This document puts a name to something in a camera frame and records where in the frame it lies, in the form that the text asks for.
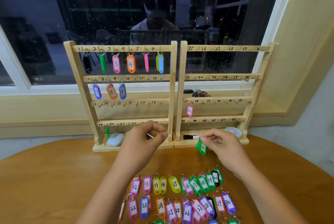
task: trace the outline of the forearm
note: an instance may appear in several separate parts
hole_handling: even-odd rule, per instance
[[[77,223],[117,223],[122,200],[132,177],[116,159]]]
[[[241,174],[265,224],[307,224],[308,221],[253,165]]]

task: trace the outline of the window glass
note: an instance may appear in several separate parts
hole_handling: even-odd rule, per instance
[[[0,62],[0,86],[14,85],[5,67]]]
[[[170,44],[172,40],[186,40],[189,44],[259,44],[274,1],[0,0],[0,24],[33,84],[66,84],[75,83],[75,79],[64,41],[81,45]],[[250,7],[255,2],[260,13]],[[261,22],[258,26],[254,16],[261,19],[257,20]],[[248,33],[257,35],[249,37]],[[136,74],[146,74],[144,55],[134,55]],[[115,74],[112,56],[105,54],[108,75]],[[158,73],[156,56],[148,54],[148,74]],[[187,72],[251,72],[256,55],[244,55],[251,58],[247,60],[238,60],[238,56],[227,52],[189,53]],[[88,57],[91,74],[103,74],[99,55],[91,53]],[[126,57],[124,52],[119,54],[121,74],[128,74]],[[164,74],[169,73],[169,62],[170,54],[164,53]]]

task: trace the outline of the hand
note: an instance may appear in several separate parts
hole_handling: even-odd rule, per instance
[[[166,129],[152,120],[135,126],[123,139],[115,160],[134,176],[146,167],[154,152],[167,138]]]
[[[249,167],[253,166],[234,134],[219,129],[211,129],[203,133],[200,139],[217,154],[221,163],[237,177],[240,178]]]

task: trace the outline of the window frame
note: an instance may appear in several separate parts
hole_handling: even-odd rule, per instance
[[[278,27],[281,23],[284,11],[289,0],[276,0],[272,13],[265,30],[261,45],[266,45],[274,41]],[[79,94],[77,84],[50,84],[50,85],[32,85],[27,74],[25,73],[19,59],[12,48],[4,30],[0,26],[0,61],[5,67],[8,75],[11,77],[15,86],[0,86],[0,95],[54,95],[54,94]],[[259,69],[263,52],[258,53],[252,73]],[[103,93],[105,85],[99,84]],[[217,82],[186,82],[185,89],[198,88],[204,91],[220,90],[240,90],[251,89],[252,81],[217,81]],[[127,83],[127,92],[157,92],[169,91],[168,83]],[[90,92],[94,93],[93,87],[90,86]]]

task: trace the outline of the left hand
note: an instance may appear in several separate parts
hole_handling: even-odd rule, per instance
[[[146,167],[167,135],[166,129],[152,120],[135,126],[125,134],[115,161],[134,176]]]

